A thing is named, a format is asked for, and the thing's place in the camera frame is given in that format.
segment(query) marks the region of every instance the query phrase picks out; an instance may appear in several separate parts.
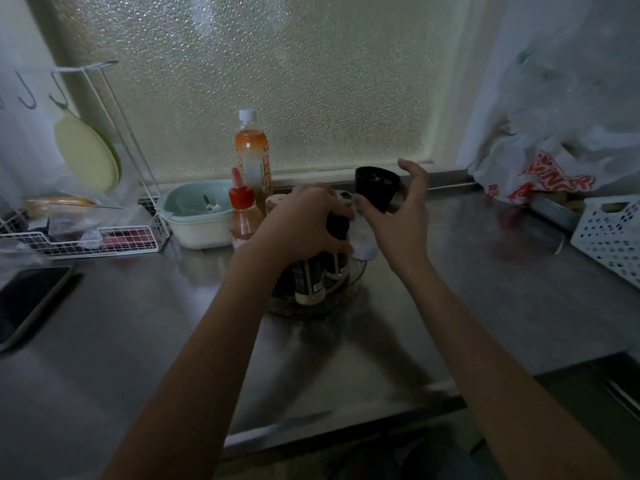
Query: red nozzle cap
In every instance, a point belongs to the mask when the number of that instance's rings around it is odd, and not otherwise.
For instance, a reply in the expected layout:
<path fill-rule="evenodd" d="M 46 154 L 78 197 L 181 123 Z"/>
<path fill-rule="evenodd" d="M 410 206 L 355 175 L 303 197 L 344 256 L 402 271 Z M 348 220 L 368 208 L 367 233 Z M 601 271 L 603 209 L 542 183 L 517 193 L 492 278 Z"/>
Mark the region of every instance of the red nozzle cap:
<path fill-rule="evenodd" d="M 231 169 L 231 182 L 233 187 L 229 189 L 229 200 L 234 209 L 248 209 L 255 204 L 253 190 L 244 184 L 244 178 L 236 167 Z"/>

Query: perforated basket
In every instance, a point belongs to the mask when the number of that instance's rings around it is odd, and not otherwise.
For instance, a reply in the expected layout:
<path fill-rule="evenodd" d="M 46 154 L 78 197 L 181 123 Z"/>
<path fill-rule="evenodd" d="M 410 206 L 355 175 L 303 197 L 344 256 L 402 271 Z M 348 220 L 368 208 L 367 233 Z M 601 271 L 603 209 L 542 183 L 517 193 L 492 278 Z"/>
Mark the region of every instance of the perforated basket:
<path fill-rule="evenodd" d="M 585 203 L 572 245 L 640 288 L 640 194 Z"/>

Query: frosted glass window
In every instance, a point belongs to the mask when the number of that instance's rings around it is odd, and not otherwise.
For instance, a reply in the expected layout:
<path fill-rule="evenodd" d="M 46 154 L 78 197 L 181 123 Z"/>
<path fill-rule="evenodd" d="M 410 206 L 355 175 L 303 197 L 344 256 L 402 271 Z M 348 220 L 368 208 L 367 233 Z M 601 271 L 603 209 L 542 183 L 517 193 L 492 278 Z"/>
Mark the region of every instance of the frosted glass window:
<path fill-rule="evenodd" d="M 252 106 L 274 170 L 425 160 L 470 0 L 52 0 L 109 76 L 161 182 L 235 163 Z"/>

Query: kitchen counter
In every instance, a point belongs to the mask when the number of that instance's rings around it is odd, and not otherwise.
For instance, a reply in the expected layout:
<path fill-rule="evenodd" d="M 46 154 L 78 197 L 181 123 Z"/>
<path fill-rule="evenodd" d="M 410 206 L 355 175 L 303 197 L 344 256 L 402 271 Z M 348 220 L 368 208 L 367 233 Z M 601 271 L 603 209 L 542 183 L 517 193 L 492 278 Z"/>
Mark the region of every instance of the kitchen counter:
<path fill-rule="evenodd" d="M 532 374 L 640 350 L 640 292 L 535 217 L 479 192 L 430 193 L 429 255 Z M 23 348 L 0 357 L 0 477 L 95 472 L 208 307 L 230 248 L 78 260 L 84 278 Z M 324 319 L 263 318 L 225 447 L 263 449 L 457 395 L 382 256 Z"/>

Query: metal hook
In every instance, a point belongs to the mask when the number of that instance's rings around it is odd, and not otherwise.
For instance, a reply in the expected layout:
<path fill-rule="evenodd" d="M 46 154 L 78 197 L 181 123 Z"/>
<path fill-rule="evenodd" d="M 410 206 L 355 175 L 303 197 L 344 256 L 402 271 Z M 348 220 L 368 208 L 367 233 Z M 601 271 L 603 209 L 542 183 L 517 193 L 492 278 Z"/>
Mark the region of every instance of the metal hook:
<path fill-rule="evenodd" d="M 28 109 L 36 109 L 36 106 L 38 105 L 38 103 L 36 101 L 36 98 L 34 97 L 33 93 L 29 89 L 29 87 L 27 86 L 27 83 L 24 81 L 24 79 L 20 75 L 20 72 L 15 71 L 15 74 L 16 74 L 16 76 L 18 76 L 18 79 L 20 79 L 20 82 L 22 83 L 24 88 L 27 89 L 27 92 L 29 93 L 29 96 L 31 96 L 31 99 L 33 99 L 33 103 L 31 105 L 28 105 L 27 103 L 24 102 L 24 99 L 22 99 L 20 96 L 18 96 L 18 101 L 20 101 Z"/>
<path fill-rule="evenodd" d="M 68 111 L 68 109 L 69 109 L 69 101 L 67 99 L 67 95 L 65 94 L 65 92 L 60 87 L 60 84 L 58 83 L 58 80 L 56 79 L 55 73 L 51 72 L 51 78 L 53 79 L 53 82 L 56 83 L 56 87 L 60 91 L 60 94 L 62 94 L 62 97 L 63 97 L 63 99 L 65 101 L 64 101 L 64 103 L 62 103 L 60 101 L 56 101 L 55 98 L 51 95 L 51 93 L 49 93 L 49 99 L 51 99 L 60 109 Z"/>

